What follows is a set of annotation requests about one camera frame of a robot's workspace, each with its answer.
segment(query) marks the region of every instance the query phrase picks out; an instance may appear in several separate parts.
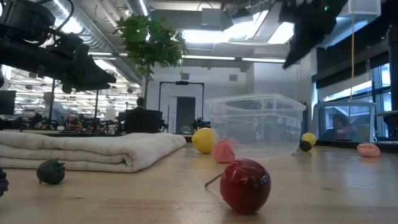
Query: black ball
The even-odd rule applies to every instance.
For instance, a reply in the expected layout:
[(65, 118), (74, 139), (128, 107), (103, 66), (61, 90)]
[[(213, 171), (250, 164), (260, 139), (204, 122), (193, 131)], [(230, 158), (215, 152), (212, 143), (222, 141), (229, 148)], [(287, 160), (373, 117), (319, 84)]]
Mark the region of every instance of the black ball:
[(308, 141), (301, 141), (299, 148), (301, 150), (303, 150), (304, 152), (308, 152), (309, 150), (312, 149), (311, 143), (309, 143)]
[(0, 167), (0, 197), (4, 194), (4, 192), (8, 191), (8, 180), (6, 179), (7, 174), (2, 171)]
[(37, 178), (39, 183), (59, 184), (65, 178), (64, 163), (59, 163), (57, 160), (47, 160), (39, 165), (37, 168)]

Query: folded towel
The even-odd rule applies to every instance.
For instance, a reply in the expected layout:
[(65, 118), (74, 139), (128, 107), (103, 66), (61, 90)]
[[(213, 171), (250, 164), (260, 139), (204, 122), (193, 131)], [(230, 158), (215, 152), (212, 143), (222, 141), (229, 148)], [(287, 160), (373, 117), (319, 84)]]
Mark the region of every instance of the folded towel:
[(59, 158), (66, 170), (136, 172), (185, 143), (183, 136), (167, 133), (55, 138), (0, 131), (0, 166), (36, 169), (43, 161)]

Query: desk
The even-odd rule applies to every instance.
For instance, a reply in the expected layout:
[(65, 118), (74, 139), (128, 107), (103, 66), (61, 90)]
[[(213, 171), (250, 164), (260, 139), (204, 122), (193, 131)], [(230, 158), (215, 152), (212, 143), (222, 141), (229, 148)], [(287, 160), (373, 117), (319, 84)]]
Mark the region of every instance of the desk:
[(205, 190), (226, 165), (187, 146), (135, 174), (68, 171), (56, 186), (39, 185), (34, 170), (8, 169), (0, 223), (397, 223), (397, 155), (365, 159), (327, 147), (296, 153), (260, 161), (272, 189), (257, 215), (232, 212), (218, 180)]

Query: clear plastic bin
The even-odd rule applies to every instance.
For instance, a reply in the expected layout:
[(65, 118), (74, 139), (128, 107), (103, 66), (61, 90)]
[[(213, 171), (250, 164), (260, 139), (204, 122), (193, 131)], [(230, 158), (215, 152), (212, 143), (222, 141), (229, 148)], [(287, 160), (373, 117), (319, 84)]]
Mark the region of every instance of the clear plastic bin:
[(211, 128), (230, 142), (237, 158), (276, 159), (297, 150), (305, 105), (273, 93), (228, 96), (206, 102)]

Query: yellow ball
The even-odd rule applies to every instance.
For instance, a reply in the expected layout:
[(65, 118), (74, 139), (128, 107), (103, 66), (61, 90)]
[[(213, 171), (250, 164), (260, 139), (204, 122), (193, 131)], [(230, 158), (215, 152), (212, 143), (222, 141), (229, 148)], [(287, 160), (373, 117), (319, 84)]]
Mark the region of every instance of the yellow ball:
[(201, 153), (211, 153), (214, 143), (218, 142), (220, 137), (214, 129), (201, 128), (192, 137), (193, 147)]
[(315, 143), (317, 143), (317, 137), (312, 134), (312, 133), (305, 133), (303, 134), (303, 141), (307, 141), (311, 144), (311, 146), (314, 146)]

